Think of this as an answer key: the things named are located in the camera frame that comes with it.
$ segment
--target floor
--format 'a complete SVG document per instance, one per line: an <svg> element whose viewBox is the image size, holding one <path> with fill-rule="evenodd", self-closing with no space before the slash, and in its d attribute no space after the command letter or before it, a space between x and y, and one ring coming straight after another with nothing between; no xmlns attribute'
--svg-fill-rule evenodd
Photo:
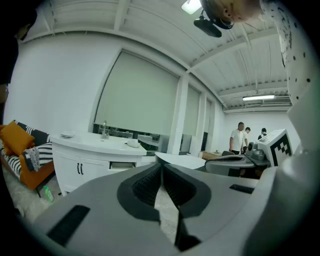
<svg viewBox="0 0 320 256"><path fill-rule="evenodd" d="M18 178L9 172L4 166L2 166L2 170L5 183L15 207L22 209L23 217L30 223L33 223L41 213L63 197L62 195L59 195L61 191L56 176L53 176L47 183L40 186L39 192L41 198L39 198L35 190L28 189L26 185L21 183ZM43 188L44 185L49 187L54 197L53 203L50 203L46 199L45 190ZM168 239L174 243L178 225L178 210L164 187L160 187L157 193L154 208L160 212L161 230Z"/></svg>

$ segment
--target green bottle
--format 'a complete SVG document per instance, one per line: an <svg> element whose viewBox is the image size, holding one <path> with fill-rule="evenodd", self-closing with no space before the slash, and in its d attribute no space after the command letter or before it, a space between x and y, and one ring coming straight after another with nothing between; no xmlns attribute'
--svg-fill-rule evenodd
<svg viewBox="0 0 320 256"><path fill-rule="evenodd" d="M45 195L48 198L48 201L50 203L53 203L55 199L54 199L54 196L52 195L50 189L47 186L43 186L43 187L44 187Z"/></svg>

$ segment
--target roller blind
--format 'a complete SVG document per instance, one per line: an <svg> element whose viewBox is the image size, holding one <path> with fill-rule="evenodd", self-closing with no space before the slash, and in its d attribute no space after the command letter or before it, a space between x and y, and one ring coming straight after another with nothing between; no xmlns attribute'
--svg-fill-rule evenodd
<svg viewBox="0 0 320 256"><path fill-rule="evenodd" d="M210 113L211 113L211 102L209 100L206 101L206 111L205 111L205 123L204 123L204 132L209 132L210 125Z"/></svg>
<svg viewBox="0 0 320 256"><path fill-rule="evenodd" d="M200 93L188 87L188 95L186 98L186 109L183 126L183 134L196 136L198 113L199 113Z"/></svg>
<svg viewBox="0 0 320 256"><path fill-rule="evenodd" d="M178 78L137 56L122 52L103 89L95 123L170 135Z"/></svg>

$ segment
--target ceiling light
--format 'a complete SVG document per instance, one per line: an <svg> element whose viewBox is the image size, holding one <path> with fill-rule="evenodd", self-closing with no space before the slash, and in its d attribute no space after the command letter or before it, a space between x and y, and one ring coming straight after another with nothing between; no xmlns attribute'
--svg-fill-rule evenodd
<svg viewBox="0 0 320 256"><path fill-rule="evenodd" d="M260 96L249 96L249 97L243 97L244 101L254 101L254 100L269 100L274 99L274 95L260 95Z"/></svg>
<svg viewBox="0 0 320 256"><path fill-rule="evenodd" d="M188 14L194 14L197 10L201 8L200 0L187 0L182 6L182 10Z"/></svg>

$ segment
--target cabinet door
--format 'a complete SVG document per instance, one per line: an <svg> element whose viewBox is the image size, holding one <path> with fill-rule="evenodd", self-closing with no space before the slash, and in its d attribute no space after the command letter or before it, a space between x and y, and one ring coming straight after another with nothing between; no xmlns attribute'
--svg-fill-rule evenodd
<svg viewBox="0 0 320 256"><path fill-rule="evenodd" d="M84 183L80 173L80 157L61 152L56 152L56 154L59 168L58 172L56 170L56 174L59 175L57 178L60 180L59 182L62 182L63 189L71 192Z"/></svg>
<svg viewBox="0 0 320 256"><path fill-rule="evenodd" d="M83 174L83 181L88 182L93 179L109 175L110 162L81 158L80 171Z"/></svg>

